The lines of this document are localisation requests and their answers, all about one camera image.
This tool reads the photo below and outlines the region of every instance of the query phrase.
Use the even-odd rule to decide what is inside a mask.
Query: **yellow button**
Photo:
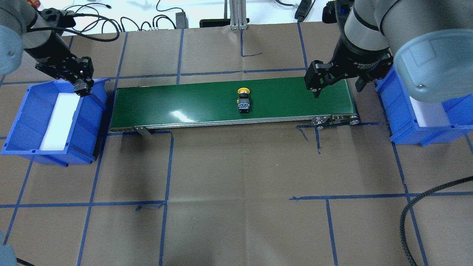
[[[240,89],[238,90],[238,94],[240,94],[240,93],[242,93],[242,92],[246,92],[246,93],[249,94],[249,93],[250,93],[250,90],[249,90],[248,88],[240,88]]]

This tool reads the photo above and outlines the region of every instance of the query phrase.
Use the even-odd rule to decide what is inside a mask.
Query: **black cable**
[[[165,9],[165,10],[159,10],[159,9],[158,9],[159,2],[161,2],[161,0],[158,0],[158,3],[156,4],[156,10],[159,11],[159,12],[166,12],[166,11],[173,10],[173,9],[180,9],[181,12],[184,12],[184,9],[178,8],[178,7],[170,8],[170,9]]]
[[[112,6],[106,5],[106,4],[102,4],[102,3],[89,3],[89,4],[85,4],[85,5],[72,5],[72,6],[67,7],[67,8],[64,9],[64,10],[69,10],[69,9],[71,9],[71,8],[73,8],[73,7],[79,7],[79,8],[75,11],[75,13],[77,13],[77,12],[79,12],[79,11],[80,11],[81,9],[83,9],[83,8],[90,8],[90,9],[95,10],[95,12],[97,12],[97,15],[100,15],[100,13],[98,12],[98,10],[97,10],[96,8],[94,8],[94,7],[91,7],[91,5],[100,5],[100,6],[104,6],[104,7],[108,8],[108,9],[111,9],[111,8],[112,8]],[[87,32],[87,31],[89,31],[89,30],[95,28],[95,26],[97,26],[97,24],[99,23],[99,21],[100,21],[100,19],[96,20],[95,22],[92,22],[91,24],[87,25],[85,28],[83,28],[83,29],[80,30],[79,32],[80,32],[80,33],[83,33],[83,32]]]
[[[286,4],[286,3],[283,3],[281,2],[281,0],[275,0],[278,4],[280,5],[283,5],[283,6],[286,6],[286,7],[293,7],[295,6],[294,4]]]
[[[74,34],[79,35],[81,37],[84,37],[86,39],[93,40],[93,41],[98,41],[98,42],[113,42],[114,40],[116,40],[120,37],[120,31],[118,30],[118,27],[109,18],[100,16],[100,15],[95,15],[95,14],[75,14],[74,17],[96,17],[96,18],[102,18],[102,19],[105,19],[107,21],[110,21],[114,25],[117,35],[115,37],[111,38],[111,39],[100,39],[100,38],[95,38],[95,37],[92,37],[92,36],[82,34],[82,33],[80,33],[79,31],[76,31],[76,30],[71,30],[71,29],[68,29],[68,28],[61,28],[61,27],[32,28],[32,29],[29,29],[28,32],[44,31],[44,30],[60,30],[60,31],[67,31],[67,32],[70,32],[70,33],[74,33]]]
[[[150,24],[148,21],[145,21],[145,22],[143,22],[143,23],[141,24],[141,30],[143,29],[143,25],[145,25],[145,23],[147,23],[148,26],[151,28],[151,24]]]
[[[116,23],[116,25],[118,26],[118,29],[120,30],[120,32],[123,32],[122,27],[120,27],[120,23],[118,23],[118,21],[116,21],[115,19],[110,19],[110,20],[104,21],[104,23],[102,24],[102,33],[104,33],[104,26],[105,26],[105,23],[107,23],[107,22],[110,22],[112,24]]]
[[[24,260],[22,260],[22,259],[20,259],[20,258],[17,258],[17,263],[20,263],[21,265],[25,265],[25,266],[35,266],[35,265],[33,265],[33,264],[31,264],[31,263],[29,263],[29,262],[27,262],[27,261],[24,261]]]
[[[309,11],[307,11],[307,16],[309,16],[310,10],[312,10],[312,7],[314,6],[314,4],[315,4],[315,0],[312,1],[312,5],[310,5]]]
[[[401,221],[399,223],[399,232],[400,232],[400,235],[401,235],[401,244],[403,246],[404,253],[406,254],[406,257],[409,260],[409,263],[411,264],[411,266],[417,266],[417,264],[416,264],[414,258],[412,257],[412,254],[409,250],[409,247],[407,246],[406,232],[405,232],[405,228],[404,228],[407,212],[419,200],[427,197],[428,195],[430,195],[434,192],[437,192],[439,190],[442,190],[442,189],[445,189],[445,188],[448,188],[448,187],[451,187],[451,186],[456,186],[456,185],[459,185],[459,184],[462,184],[462,183],[470,182],[470,181],[473,181],[473,176],[465,177],[465,178],[455,180],[455,181],[452,181],[452,182],[449,182],[449,183],[446,183],[446,184],[443,184],[443,185],[440,185],[440,186],[436,186],[436,187],[431,188],[431,189],[427,190],[426,192],[420,194],[419,196],[415,197],[411,202],[409,202],[409,204],[407,204],[404,207],[404,210],[401,213]]]
[[[126,30],[125,30],[125,26],[123,25],[123,19],[124,19],[124,18],[126,18],[127,20],[133,22],[133,24],[135,24],[135,26],[138,28],[138,30],[140,30],[140,26],[138,26],[138,24],[136,24],[136,22],[134,22],[133,19],[127,18],[127,17],[121,17],[121,18],[120,18],[120,24],[122,25],[123,31],[126,31]]]
[[[159,21],[160,19],[162,19],[162,18],[169,20],[169,21],[173,24],[174,29],[176,29],[176,24],[174,24],[174,22],[172,21],[172,19],[170,19],[168,16],[162,15],[162,14],[161,14],[161,15],[157,15],[157,16],[155,16],[155,17],[153,18],[153,26],[156,25],[156,28],[158,28],[158,21]]]
[[[85,28],[83,28],[83,29],[80,31],[80,33],[84,33],[84,32],[87,32],[87,31],[89,31],[89,30],[95,28],[95,26],[97,25],[97,23],[99,23],[99,22],[102,21],[102,20],[104,20],[104,19],[99,18],[98,20],[96,20],[96,21],[94,21],[94,22],[91,22],[89,25],[87,25]]]

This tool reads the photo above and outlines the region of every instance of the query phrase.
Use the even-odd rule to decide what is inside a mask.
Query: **blue tape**
[[[114,132],[114,133],[107,133],[107,136],[127,136],[127,135],[139,135],[140,133],[138,132]],[[172,133],[168,130],[165,131],[155,131],[153,132],[153,135],[155,134],[171,134]]]
[[[303,129],[303,128],[308,128],[308,127],[315,127],[315,126],[309,125],[309,124],[303,124],[303,125],[298,125],[298,126],[297,126],[297,129],[302,132],[302,136],[304,136],[304,139],[305,139],[306,141],[309,141],[309,140],[307,139],[307,136],[306,136],[306,134],[304,133],[304,131],[303,131],[302,129]]]
[[[37,84],[37,83],[45,83],[49,81],[51,80],[4,82],[3,85]]]
[[[90,212],[91,211],[92,211],[92,207],[89,206],[87,208],[86,223],[84,225],[84,231],[82,232],[82,239],[80,241],[80,249],[79,249],[79,257],[77,259],[77,266],[80,266],[80,263],[82,262],[82,253],[84,252],[84,244],[86,242],[88,222],[89,222],[89,219],[90,219]]]
[[[167,204],[164,205],[163,223],[161,225],[161,242],[160,242],[160,246],[159,246],[159,266],[163,266],[164,237],[166,235],[166,220],[167,220]]]
[[[366,123],[358,123],[355,126],[357,126],[357,125],[380,125],[380,124],[381,124],[380,122],[366,122]]]
[[[141,210],[141,208],[149,208],[149,209],[161,209],[162,206],[166,205],[167,202],[163,201],[163,203],[161,204],[158,204],[158,205],[144,205],[144,204],[140,204],[136,207],[135,211],[139,212]]]
[[[98,174],[100,172],[100,165],[102,164],[102,157],[104,155],[106,140],[107,140],[106,137],[104,137],[104,139],[102,141],[102,146],[100,147],[100,155],[99,155],[98,160],[97,160],[97,168],[96,168],[96,171],[95,171],[94,183],[92,185],[92,191],[90,192],[89,205],[88,205],[88,208],[87,208],[86,222],[85,222],[85,225],[84,225],[84,231],[82,232],[82,240],[80,241],[80,249],[79,249],[79,257],[77,259],[77,266],[80,266],[80,263],[82,261],[82,253],[84,252],[84,244],[86,242],[88,223],[89,223],[89,219],[90,219],[90,212],[92,211],[92,202],[94,200],[95,188],[97,186],[97,179],[98,179]]]
[[[335,266],[338,266],[337,249],[335,247],[335,236],[333,235],[332,212],[330,211],[330,203],[328,199],[325,200],[325,205],[327,208],[327,220],[328,230],[330,232],[330,242],[332,243],[333,264]]]
[[[406,197],[407,197],[407,202],[410,203],[411,198],[408,195]],[[412,223],[414,224],[414,231],[417,237],[417,242],[419,243],[420,254],[422,255],[422,260],[424,262],[424,266],[429,266],[429,263],[427,261],[427,256],[425,255],[424,244],[422,243],[422,238],[420,237],[419,227],[417,226],[417,219],[415,218],[414,209],[411,208],[410,212],[411,212]]]
[[[369,195],[324,195],[292,197],[289,200],[328,200],[328,199],[373,199],[373,198],[401,198],[406,194],[369,194]]]
[[[171,134],[171,143],[169,145],[169,161],[167,163],[167,182],[166,182],[166,197],[165,200],[169,199],[169,188],[171,185],[171,169],[173,165],[173,151],[174,151],[174,136]]]
[[[2,75],[1,79],[0,79],[0,87],[3,85],[3,82],[5,81],[5,77],[7,75]]]
[[[243,30],[241,29],[241,30],[240,30],[240,55],[241,55],[242,57],[247,57],[247,56],[255,56],[255,55],[259,55],[259,54],[262,54],[262,53],[255,53],[255,54],[243,55]]]
[[[117,75],[115,79],[114,92],[112,99],[115,99],[115,92],[118,86],[118,80],[120,79],[120,72],[122,71],[123,57],[125,56],[126,43],[128,41],[128,32],[125,33],[125,40],[123,41],[122,54],[120,55],[120,63],[118,64]]]
[[[241,73],[241,72],[243,72],[243,70],[238,70],[238,71],[221,71],[221,72],[186,73],[186,74],[181,74],[181,76],[220,75],[220,74],[233,74],[233,73]]]
[[[179,59],[177,61],[177,79],[176,84],[179,84],[181,76],[181,63],[182,63],[182,47],[184,43],[184,29],[181,30],[181,42],[179,44]]]
[[[70,37],[69,50],[70,50],[70,48],[72,47],[72,41],[74,41],[74,35],[72,35],[72,36]]]
[[[281,71],[299,71],[305,68],[281,68],[281,69],[260,69],[260,70],[244,70],[244,73],[260,73],[260,72],[281,72]]]
[[[51,208],[51,207],[86,207],[86,206],[127,206],[127,205],[152,205],[166,204],[165,200],[152,201],[118,201],[118,202],[79,202],[79,203],[35,203],[35,204],[4,204],[0,205],[0,209],[4,208]]]
[[[173,164],[173,151],[174,151],[174,136],[171,133],[171,143],[169,145],[169,161],[167,164],[167,182],[166,182],[166,205],[164,206],[163,223],[161,225],[161,243],[159,247],[159,265],[163,265],[164,255],[164,237],[166,234],[166,220],[167,220],[167,200],[169,199],[169,188],[171,185],[171,169]]]
[[[28,177],[31,172],[32,165],[33,165],[33,160],[30,160],[30,163],[28,165],[28,170],[26,170],[25,180],[23,180],[23,184],[21,185],[21,189],[20,189],[20,194],[18,195],[17,205],[19,205],[21,202],[21,197],[23,196],[23,192],[25,191],[26,183],[28,182]],[[3,241],[4,245],[7,244],[8,238],[10,237],[11,229],[13,228],[13,223],[15,222],[17,212],[18,212],[18,207],[15,207],[15,210],[13,211],[13,215],[11,216],[10,224],[8,225],[7,232],[5,233],[5,240]]]
[[[175,77],[177,74],[160,74],[160,75],[141,75],[141,76],[125,76],[125,77],[117,77],[121,80],[126,79],[141,79],[141,78],[162,78],[162,77]]]
[[[403,183],[407,203],[409,203],[411,202],[411,198],[409,197],[409,189],[407,188],[407,184],[405,183],[404,171],[401,166],[401,161],[399,159],[399,154],[397,152],[396,144],[394,142],[391,142],[391,145],[393,147],[394,156],[396,158],[397,168],[399,169],[399,175],[401,176],[401,181]],[[417,226],[417,220],[415,219],[414,209],[411,208],[410,211],[411,211],[412,223],[414,225],[414,231],[417,237],[417,242],[419,244],[420,254],[422,255],[422,260],[425,266],[429,266],[429,263],[427,261],[427,256],[425,255],[424,245],[420,237],[419,227]]]
[[[302,30],[300,29],[300,23],[297,23],[297,29],[299,31],[300,45],[302,46],[302,55],[304,56],[304,66],[306,70],[308,69],[307,57],[306,57],[306,47],[304,46],[304,38],[302,37]]]
[[[315,140],[317,141],[317,152],[320,154],[320,140],[319,140],[319,130],[314,127],[315,129]]]
[[[112,94],[112,98],[115,99],[115,94],[118,86],[118,80],[120,76],[120,71],[122,69],[122,64],[123,64],[123,58],[125,56],[125,48],[126,48],[126,43],[128,41],[128,32],[125,33],[125,40],[123,41],[123,47],[122,47],[122,54],[120,55],[120,63],[118,64],[118,70],[117,70],[117,75],[115,79],[115,85],[114,85],[114,91]],[[107,125],[110,124],[110,120],[112,118],[112,115],[110,113],[109,117],[107,118]],[[95,177],[94,177],[94,183],[92,185],[92,191],[90,192],[90,199],[89,199],[89,207],[87,208],[87,216],[86,216],[86,222],[84,225],[84,231],[82,233],[82,240],[80,241],[80,249],[79,249],[79,257],[77,259],[77,266],[80,266],[80,263],[82,261],[82,253],[84,252],[84,244],[86,241],[86,236],[87,236],[87,229],[88,229],[88,223],[90,219],[90,212],[92,210],[92,203],[94,201],[94,196],[95,196],[95,188],[97,186],[97,179],[98,179],[98,174],[100,172],[100,166],[102,165],[102,158],[104,155],[104,149],[105,149],[105,143],[107,140],[107,136],[103,137],[102,140],[102,146],[100,147],[100,155],[97,160],[97,169],[95,171]]]
[[[470,137],[468,135],[465,135],[465,138],[466,138],[466,142],[468,143],[468,146],[470,146],[470,150],[473,154],[473,145],[472,145],[472,142],[470,140]]]

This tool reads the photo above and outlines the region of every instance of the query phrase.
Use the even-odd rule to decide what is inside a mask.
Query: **cable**
[[[446,183],[446,184],[443,184],[443,185],[440,185],[440,186],[436,186],[436,187],[431,188],[431,189],[427,190],[426,192],[420,194],[419,196],[415,197],[411,202],[409,202],[409,204],[407,204],[404,207],[404,210],[401,213],[401,221],[399,223],[399,232],[400,232],[400,235],[401,235],[401,244],[403,246],[404,253],[406,254],[406,257],[409,260],[409,263],[411,264],[411,266],[417,266],[417,264],[416,264],[414,258],[412,257],[411,252],[409,251],[409,247],[407,246],[407,241],[406,241],[406,232],[405,232],[404,226],[405,226],[405,220],[406,220],[407,212],[419,200],[427,197],[428,195],[430,195],[434,192],[437,192],[439,190],[442,190],[442,189],[445,189],[445,188],[448,188],[448,187],[451,187],[451,186],[456,186],[456,185],[459,185],[459,184],[462,184],[462,183],[470,182],[470,181],[473,181],[473,176],[465,177],[465,178],[455,180],[455,181],[452,181],[452,182],[449,182],[449,183]]]
[[[310,10],[314,6],[314,4],[315,4],[315,0],[312,1],[312,4],[310,5],[309,9],[307,9],[307,12],[303,11],[303,9],[301,11],[299,11],[299,9],[301,7],[305,7],[305,4],[303,5],[303,1],[301,1],[301,4],[299,5],[299,7],[296,11],[296,14],[294,16],[294,18],[297,18],[298,23],[304,22],[304,20],[306,20],[306,18],[309,16]]]
[[[145,23],[148,24],[148,26],[151,28],[151,24],[148,21],[145,21],[141,24],[141,30],[143,30],[143,25],[145,25]]]
[[[118,21],[116,21],[115,19],[110,19],[110,20],[104,21],[104,23],[102,24],[102,33],[104,33],[104,26],[105,26],[105,23],[107,23],[107,22],[110,22],[112,24],[116,23],[116,25],[118,26],[118,29],[120,30],[120,32],[123,32],[122,27],[120,27],[120,23],[118,23]]]
[[[159,9],[158,9],[159,2],[161,2],[161,0],[158,0],[158,3],[156,4],[156,10],[159,11],[159,12],[166,12],[166,11],[173,10],[173,9],[180,9],[181,12],[184,12],[184,9],[182,9],[182,8],[177,8],[177,7],[176,7],[176,8],[165,9],[165,10],[159,10]]]
[[[225,9],[223,11],[223,18],[227,19],[228,18],[228,0],[225,0],[225,4],[223,8]]]
[[[126,31],[126,30],[125,30],[125,26],[123,25],[123,21],[122,21],[124,18],[126,18],[127,20],[133,22],[133,24],[135,24],[135,26],[138,28],[138,30],[140,30],[140,26],[138,26],[138,24],[136,24],[136,22],[134,22],[133,19],[127,18],[127,17],[121,17],[121,18],[120,18],[120,24],[122,25],[123,31]]]
[[[153,27],[158,28],[158,21],[159,21],[160,19],[162,19],[162,18],[169,20],[169,21],[173,24],[174,29],[176,29],[176,25],[174,24],[174,22],[172,21],[172,19],[170,19],[168,16],[163,15],[163,14],[157,15],[157,16],[155,16],[155,17],[153,18]]]
[[[108,9],[111,9],[111,8],[112,8],[112,6],[106,5],[106,4],[103,4],[103,3],[89,3],[89,4],[85,4],[85,5],[72,5],[72,6],[67,7],[67,8],[64,9],[64,10],[69,10],[69,9],[71,9],[71,8],[73,8],[73,7],[79,7],[79,8],[75,11],[75,13],[77,13],[77,12],[79,12],[79,11],[80,11],[81,9],[83,9],[83,8],[90,8],[90,9],[95,10],[95,12],[97,12],[97,15],[100,15],[100,13],[98,12],[98,10],[97,10],[96,8],[94,8],[94,7],[91,7],[91,5],[100,5],[100,6],[104,6],[104,7],[108,8]],[[87,25],[85,28],[83,28],[83,29],[80,30],[79,32],[80,32],[80,33],[83,33],[83,32],[87,32],[87,31],[89,31],[89,30],[95,28],[95,26],[97,26],[97,24],[99,23],[99,21],[100,21],[100,19],[96,20],[95,22],[92,22],[91,24]]]
[[[29,263],[29,262],[27,262],[27,261],[24,261],[24,260],[22,260],[22,259],[20,259],[20,258],[17,258],[17,263],[20,263],[21,265],[25,265],[25,266],[35,266],[35,265],[33,265],[33,264],[31,264],[31,263]]]
[[[286,3],[283,3],[283,2],[281,2],[281,0],[275,0],[275,1],[276,1],[278,4],[283,5],[283,6],[286,6],[286,7],[294,7],[294,6],[296,6],[296,5],[294,5],[294,4],[286,4]]]
[[[70,33],[74,33],[74,34],[79,35],[81,37],[84,37],[86,39],[93,40],[93,41],[98,41],[98,42],[113,42],[114,40],[116,40],[120,37],[120,31],[118,30],[118,27],[109,18],[100,16],[100,15],[95,15],[95,14],[75,14],[74,17],[96,17],[96,18],[102,18],[102,19],[105,19],[107,21],[110,21],[114,25],[117,35],[115,37],[111,38],[111,39],[100,39],[100,38],[95,38],[95,37],[92,37],[92,36],[82,34],[82,33],[80,33],[79,31],[76,31],[76,30],[71,30],[71,29],[68,29],[68,28],[61,28],[61,27],[32,28],[32,29],[29,29],[28,32],[44,31],[44,30],[61,30],[61,31],[67,31],[67,32],[70,32]]]

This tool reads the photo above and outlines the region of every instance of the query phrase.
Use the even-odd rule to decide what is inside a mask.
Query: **blue tape grid line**
[[[221,75],[221,74],[233,74],[233,73],[240,73],[240,72],[244,72],[244,71],[243,71],[243,70],[239,70],[239,71],[221,71],[221,72],[185,73],[185,74],[181,74],[181,76]]]
[[[417,197],[420,193],[409,193],[409,197]],[[429,197],[435,196],[473,196],[473,191],[458,191],[458,192],[436,192],[430,194]],[[405,193],[399,194],[367,194],[367,195],[321,195],[321,196],[304,196],[292,197],[289,200],[334,200],[334,199],[379,199],[379,198],[403,198]]]
[[[7,75],[2,75],[1,79],[0,79],[0,87],[3,85],[3,82],[5,81],[5,77]]]
[[[163,211],[163,222],[161,224],[161,241],[159,245],[159,266],[163,266],[163,256],[164,256],[164,240],[166,236],[166,221],[167,221],[167,201],[169,200],[169,188],[171,186],[171,169],[173,165],[173,152],[174,152],[174,136],[170,131],[166,133],[171,134],[171,143],[169,145],[169,160],[167,163],[167,180],[166,180],[166,195]]]
[[[179,59],[177,61],[177,79],[176,84],[179,84],[181,76],[181,63],[182,63],[182,47],[184,43],[184,29],[181,30],[181,42],[179,44]]]
[[[302,37],[302,30],[300,29],[299,22],[297,23],[297,29],[299,31],[300,45],[302,47],[302,55],[304,56],[304,66],[306,67],[306,70],[307,70],[308,65],[307,65],[306,47],[304,46],[304,38]]]
[[[297,126],[297,129],[302,132],[302,136],[304,137],[304,139],[305,139],[306,141],[309,141],[309,140],[307,139],[307,136],[306,136],[306,134],[304,133],[304,131],[303,131],[302,129],[303,129],[303,128],[309,128],[309,127],[315,128],[315,126],[309,125],[309,124],[302,124],[302,125],[298,125],[298,126]]]
[[[242,57],[247,57],[247,56],[255,56],[255,55],[259,55],[259,54],[262,54],[262,53],[255,53],[255,54],[249,54],[249,55],[243,55],[243,31],[244,30],[240,30],[240,55]]]
[[[399,159],[399,154],[397,153],[396,144],[394,142],[391,142],[391,145],[393,147],[394,156],[396,158],[397,167],[399,169],[399,175],[401,176],[401,180],[403,182],[403,187],[404,187],[404,192],[405,192],[405,196],[406,196],[406,199],[407,199],[407,203],[410,203],[411,202],[411,197],[409,196],[409,189],[407,188],[407,184],[405,183],[404,171],[403,171],[403,168],[401,166],[401,161]],[[411,208],[410,212],[411,212],[412,223],[414,225],[414,231],[415,231],[415,234],[416,234],[416,237],[417,237],[417,242],[419,243],[419,249],[420,249],[420,253],[422,255],[422,260],[424,261],[424,265],[428,266],[429,263],[427,262],[427,256],[425,255],[424,245],[422,243],[422,239],[420,238],[419,227],[417,226],[417,220],[415,218],[414,209]]]
[[[466,142],[468,143],[468,146],[470,147],[470,150],[473,154],[473,145],[472,145],[472,142],[470,140],[470,137],[468,135],[465,135],[465,138],[466,138]]]
[[[28,165],[28,170],[26,171],[25,180],[23,181],[23,185],[21,186],[20,194],[18,195],[17,205],[19,205],[20,202],[21,202],[21,197],[23,196],[23,192],[25,191],[26,182],[28,181],[28,177],[29,177],[29,173],[31,171],[31,166],[32,165],[33,165],[33,160],[30,160],[30,163]],[[7,232],[5,233],[5,240],[3,241],[4,245],[7,244],[8,238],[10,237],[11,229],[13,228],[13,223],[15,222],[15,217],[17,216],[17,211],[18,211],[18,207],[15,207],[15,210],[13,211],[13,214],[11,216],[10,224],[8,225]]]
[[[389,121],[387,119],[386,109],[385,109],[383,100],[381,98],[381,94],[377,93],[377,96],[378,96],[379,104],[381,105],[381,107],[383,109],[383,114],[384,114],[386,122],[387,122],[389,133],[390,133],[390,135],[393,135],[391,127],[389,126]],[[411,197],[409,196],[410,194],[409,194],[409,189],[407,188],[407,184],[404,181],[405,180],[404,179],[404,171],[403,171],[403,168],[401,166],[401,161],[399,159],[399,154],[397,153],[396,144],[394,142],[391,142],[391,145],[393,147],[394,156],[396,158],[397,167],[399,169],[399,175],[400,175],[401,181],[403,183],[404,194],[405,194],[407,202],[409,203],[409,202],[411,202]],[[414,209],[411,208],[410,213],[411,213],[412,223],[413,223],[413,226],[414,226],[414,231],[415,231],[415,234],[416,234],[416,237],[417,237],[417,242],[419,244],[420,254],[422,255],[422,261],[424,262],[425,266],[429,266],[429,263],[427,261],[427,256],[426,256],[425,250],[424,250],[424,244],[422,243],[422,239],[420,237],[419,227],[417,225],[417,219],[415,218]]]
[[[320,139],[319,139],[319,130],[314,126],[315,129],[315,140],[317,142],[317,152],[320,153]]]
[[[70,37],[69,50],[70,50],[70,48],[72,47],[72,42],[73,42],[73,41],[74,41],[74,35],[72,35],[72,36]]]
[[[35,203],[35,204],[4,204],[0,205],[0,209],[4,208],[51,208],[51,207],[87,207],[87,206],[127,206],[127,205],[152,205],[163,204],[164,200],[153,201],[118,201],[118,202],[78,202],[78,203]]]
[[[257,69],[257,70],[239,70],[239,71],[221,71],[221,72],[200,72],[200,73],[179,73],[179,74],[159,74],[159,75],[107,77],[107,79],[117,81],[117,80],[125,80],[125,79],[203,76],[203,75],[223,75],[223,74],[233,74],[233,73],[285,72],[285,71],[302,71],[302,70],[306,70],[306,69],[305,68]],[[1,84],[3,84],[3,85],[38,84],[38,83],[45,83],[45,82],[49,82],[49,81],[51,81],[51,80],[3,82],[3,83],[0,83],[0,86],[1,86]]]
[[[335,237],[333,235],[332,212],[330,211],[330,203],[328,199],[325,200],[325,205],[327,208],[327,220],[328,220],[328,230],[330,233],[330,242],[332,243],[333,264],[335,266],[338,266],[337,249],[335,247]]]
[[[117,89],[117,86],[118,86],[118,77],[120,76],[120,71],[121,71],[122,64],[123,64],[123,57],[125,55],[125,48],[126,48],[127,40],[128,40],[128,32],[125,33],[125,40],[123,41],[122,54],[120,55],[120,63],[118,64],[118,70],[117,70],[117,75],[116,75],[116,79],[115,79],[114,91],[113,91],[113,94],[112,94],[113,95],[112,98],[115,98],[115,93],[116,93],[116,89]],[[110,115],[110,117],[107,119],[107,124],[109,124],[111,118],[112,117]],[[102,140],[102,146],[100,147],[100,155],[99,155],[98,160],[97,160],[97,169],[96,169],[96,172],[95,172],[94,183],[92,185],[92,191],[90,192],[89,206],[87,208],[87,215],[86,215],[86,221],[85,221],[85,224],[84,224],[84,231],[82,232],[82,240],[80,242],[79,257],[77,259],[77,266],[80,266],[80,263],[82,261],[82,254],[84,252],[84,245],[85,245],[86,236],[87,236],[88,223],[89,223],[89,220],[90,220],[90,213],[92,211],[92,202],[94,201],[95,188],[97,186],[97,179],[98,179],[98,174],[99,174],[99,171],[100,171],[100,166],[102,164],[102,157],[104,155],[106,140],[107,140],[107,136],[104,136],[103,140]]]
[[[409,197],[417,197],[420,193],[409,193]],[[367,194],[367,195],[320,195],[292,197],[289,200],[335,200],[335,199],[371,199],[371,198],[402,198],[406,194]],[[473,191],[455,191],[455,192],[436,192],[429,197],[435,196],[473,196]],[[126,205],[164,205],[165,200],[154,201],[118,201],[118,202],[87,202],[78,203],[37,203],[37,204],[0,204],[0,209],[7,208],[52,208],[52,207],[87,207],[92,206],[126,206]]]

